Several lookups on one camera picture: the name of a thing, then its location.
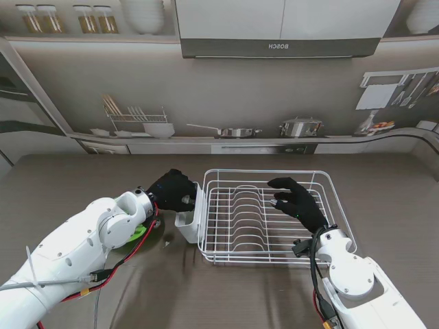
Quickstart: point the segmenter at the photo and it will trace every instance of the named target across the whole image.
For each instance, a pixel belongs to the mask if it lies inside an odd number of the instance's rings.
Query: dish rack
[[[213,263],[263,263],[309,265],[308,258],[295,257],[296,239],[311,233],[299,220],[273,208],[270,200],[281,190],[267,182],[291,177],[313,197],[330,225],[338,224],[357,244],[330,176],[323,171],[211,169],[204,175],[198,247]],[[320,265],[328,263],[317,259]]]

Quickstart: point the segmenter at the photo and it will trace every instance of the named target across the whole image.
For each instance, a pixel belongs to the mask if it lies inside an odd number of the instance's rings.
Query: stainless steel pot
[[[248,129],[248,128],[224,128],[219,129],[215,127],[207,127],[205,125],[192,125],[188,123],[192,127],[201,127],[207,129],[214,129],[217,131],[217,134],[220,138],[252,138],[255,137],[256,134],[262,132],[260,129]]]
[[[281,137],[300,138],[317,136],[317,132],[322,127],[322,122],[315,119],[292,119],[284,121],[280,125]]]

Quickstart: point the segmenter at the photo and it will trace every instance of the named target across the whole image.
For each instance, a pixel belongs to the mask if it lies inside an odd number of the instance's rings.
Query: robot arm
[[[338,228],[328,228],[314,198],[303,186],[291,178],[276,178],[268,185],[291,191],[275,194],[272,205],[299,219],[313,233],[312,240],[295,241],[293,251],[297,257],[310,257],[316,291],[315,257],[330,264],[329,277],[322,281],[331,303],[321,295],[319,299],[325,328],[337,325],[335,308],[346,329],[425,329],[380,266],[369,257],[350,253],[351,239]]]
[[[116,199],[104,197],[67,219],[30,254],[25,264],[0,287],[0,328],[30,329],[57,303],[96,287],[93,272],[103,269],[110,250],[130,240],[136,227],[150,227],[157,207],[191,211],[196,185],[172,169],[147,191],[137,188]]]
[[[340,229],[320,235],[317,257],[330,263],[324,290],[348,329],[426,327],[382,268],[348,252],[352,241]],[[372,297],[377,290],[378,296]]]

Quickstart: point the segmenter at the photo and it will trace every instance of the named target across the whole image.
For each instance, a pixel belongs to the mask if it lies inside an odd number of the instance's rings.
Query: black glove
[[[195,208],[194,204],[183,203],[182,198],[188,195],[194,200],[197,197],[196,185],[177,169],[169,170],[153,183],[147,192],[154,194],[160,209],[183,212]]]
[[[286,215],[297,218],[311,233],[315,233],[318,228],[328,225],[311,194],[292,178],[275,178],[268,182],[268,186],[287,188],[291,191],[291,193],[275,193],[274,197],[278,201],[274,207]]]

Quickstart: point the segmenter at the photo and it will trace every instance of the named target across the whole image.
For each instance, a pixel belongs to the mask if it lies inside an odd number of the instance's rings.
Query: spice jar
[[[93,9],[89,5],[74,5],[73,7],[78,13],[82,33],[99,33],[95,17],[93,16]]]
[[[94,8],[98,15],[102,33],[119,33],[111,7],[109,5],[95,5]]]
[[[32,5],[16,5],[20,11],[27,30],[30,33],[44,33],[39,17],[36,15],[36,9]]]
[[[65,33],[64,25],[62,24],[54,5],[38,5],[36,7],[43,16],[45,31],[47,33]]]

